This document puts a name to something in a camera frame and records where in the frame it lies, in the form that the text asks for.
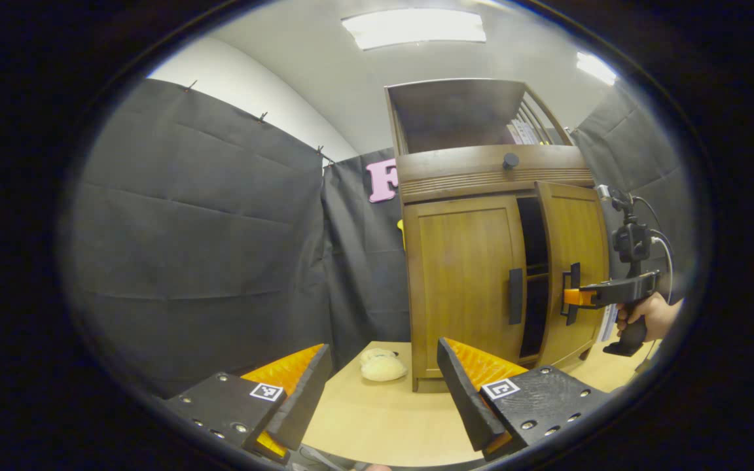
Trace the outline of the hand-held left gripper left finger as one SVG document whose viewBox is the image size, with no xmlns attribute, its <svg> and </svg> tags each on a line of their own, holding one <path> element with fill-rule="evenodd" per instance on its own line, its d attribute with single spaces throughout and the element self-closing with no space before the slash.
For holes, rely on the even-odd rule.
<svg viewBox="0 0 754 471">
<path fill-rule="evenodd" d="M 164 404 L 230 448 L 284 464 L 301 446 L 331 370 L 331 346 L 321 343 L 242 375 L 215 373 Z"/>
</svg>

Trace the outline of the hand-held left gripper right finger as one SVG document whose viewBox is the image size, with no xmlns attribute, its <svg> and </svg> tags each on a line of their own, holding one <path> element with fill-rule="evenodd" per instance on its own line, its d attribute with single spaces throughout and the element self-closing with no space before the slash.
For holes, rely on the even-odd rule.
<svg viewBox="0 0 754 471">
<path fill-rule="evenodd" d="M 486 461 L 569 429 L 609 400 L 553 366 L 526 369 L 445 337 L 437 363 L 470 444 Z"/>
</svg>

